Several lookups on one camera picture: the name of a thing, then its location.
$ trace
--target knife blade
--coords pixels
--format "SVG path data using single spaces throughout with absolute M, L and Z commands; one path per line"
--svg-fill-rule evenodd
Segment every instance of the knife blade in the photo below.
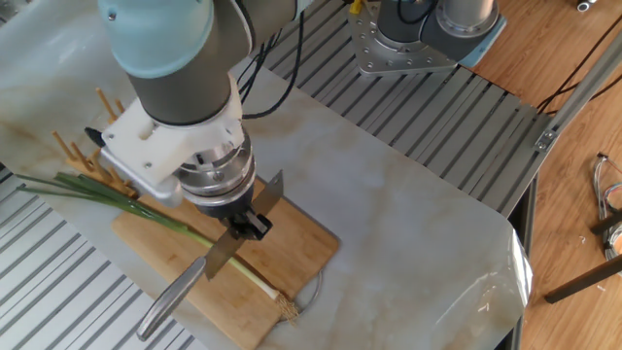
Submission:
M 141 341 L 146 341 L 173 313 L 205 270 L 205 257 L 197 258 L 190 267 L 162 292 L 145 314 L 136 330 Z
M 267 215 L 276 203 L 283 196 L 283 170 L 280 170 L 270 182 L 265 185 L 263 191 L 253 200 L 253 208 L 258 214 Z M 229 227 L 225 233 L 216 241 L 216 244 L 207 252 L 205 256 L 207 264 L 205 275 L 208 280 L 216 276 L 218 271 L 225 266 L 238 249 L 246 241 L 233 227 Z

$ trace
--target metal mounting plate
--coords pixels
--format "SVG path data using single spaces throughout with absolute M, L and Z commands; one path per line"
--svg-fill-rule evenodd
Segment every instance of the metal mounting plate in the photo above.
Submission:
M 352 44 L 361 71 L 369 76 L 450 71 L 456 62 L 421 42 L 392 47 L 378 30 L 380 4 L 365 6 L 358 15 L 348 14 Z

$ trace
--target green onion stalk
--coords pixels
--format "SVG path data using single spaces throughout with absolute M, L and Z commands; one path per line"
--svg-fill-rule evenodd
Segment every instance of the green onion stalk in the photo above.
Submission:
M 59 172 L 53 178 L 53 181 L 38 179 L 25 175 L 17 175 L 19 179 L 32 181 L 39 184 L 50 185 L 58 189 L 66 190 L 67 192 L 56 192 L 44 189 L 31 189 L 28 187 L 17 188 L 19 191 L 36 194 L 58 195 L 69 198 L 85 199 L 93 202 L 97 202 L 104 205 L 113 206 L 126 211 L 130 214 L 134 214 L 138 217 L 154 221 L 166 228 L 172 229 L 177 233 L 181 233 L 197 243 L 202 244 L 208 249 L 212 248 L 214 243 L 203 235 L 193 231 L 186 224 L 172 219 L 155 209 L 132 199 L 125 194 L 117 192 L 109 188 L 108 186 L 101 184 L 86 175 L 80 174 L 73 176 L 70 174 Z M 264 291 L 279 307 L 281 316 L 292 322 L 298 316 L 298 310 L 295 308 L 293 302 L 289 301 L 280 291 L 272 288 L 253 271 L 246 267 L 236 258 L 231 258 L 228 261 L 231 266 L 235 267 L 244 276 L 257 285 L 262 291 Z

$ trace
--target metal slotted surface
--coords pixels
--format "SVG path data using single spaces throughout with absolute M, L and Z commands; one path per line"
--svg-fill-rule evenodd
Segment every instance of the metal slotted surface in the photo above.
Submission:
M 507 217 L 544 160 L 533 144 L 548 117 L 463 67 L 362 75 L 347 11 L 340 0 L 316 1 L 306 11 L 296 86 Z M 289 79 L 297 37 L 291 23 L 264 67 Z
M 172 318 L 140 342 L 152 299 L 7 169 L 0 182 L 0 349 L 205 349 Z

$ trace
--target wooden cutting board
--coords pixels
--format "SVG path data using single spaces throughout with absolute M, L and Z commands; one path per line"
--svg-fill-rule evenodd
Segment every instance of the wooden cutting board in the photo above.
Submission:
M 261 181 L 256 181 L 255 194 L 263 187 Z M 140 200 L 213 242 L 225 232 L 217 220 L 201 214 L 187 201 L 171 209 L 150 196 Z M 261 242 L 245 242 L 238 258 L 286 297 L 293 298 L 328 262 L 339 243 L 284 198 L 267 217 L 274 224 L 272 230 Z M 168 282 L 207 252 L 190 238 L 129 213 L 119 215 L 112 229 Z M 212 281 L 200 279 L 187 299 L 245 350 L 255 349 L 280 318 L 274 301 L 229 264 Z

